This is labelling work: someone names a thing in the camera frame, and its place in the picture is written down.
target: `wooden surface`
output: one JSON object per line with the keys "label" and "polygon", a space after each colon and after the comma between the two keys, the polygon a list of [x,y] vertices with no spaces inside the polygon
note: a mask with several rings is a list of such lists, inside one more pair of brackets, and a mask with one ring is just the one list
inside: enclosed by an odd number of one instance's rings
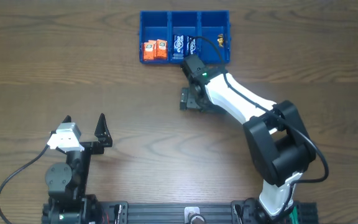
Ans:
{"label": "wooden surface", "polygon": [[[230,202],[262,179],[240,124],[178,109],[178,66],[139,63],[140,10],[231,12],[228,70],[256,94],[297,105],[331,169],[295,198],[321,223],[358,222],[358,1],[0,1],[0,184],[70,114],[92,138],[104,113],[114,148],[94,156],[88,194],[128,202]],[[1,195],[14,223],[39,223],[47,153]],[[319,177],[320,161],[305,174]]]}

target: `blue snack package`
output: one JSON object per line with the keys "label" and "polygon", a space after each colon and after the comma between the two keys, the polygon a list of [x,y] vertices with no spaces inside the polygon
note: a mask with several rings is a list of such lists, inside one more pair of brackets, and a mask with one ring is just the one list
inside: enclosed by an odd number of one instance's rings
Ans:
{"label": "blue snack package", "polygon": [[185,56],[185,36],[173,36],[173,58],[183,58]]}
{"label": "blue snack package", "polygon": [[187,42],[186,55],[191,55],[196,53],[196,49],[197,49],[196,39],[192,39],[190,43],[191,38],[192,36],[186,37],[186,42]]}

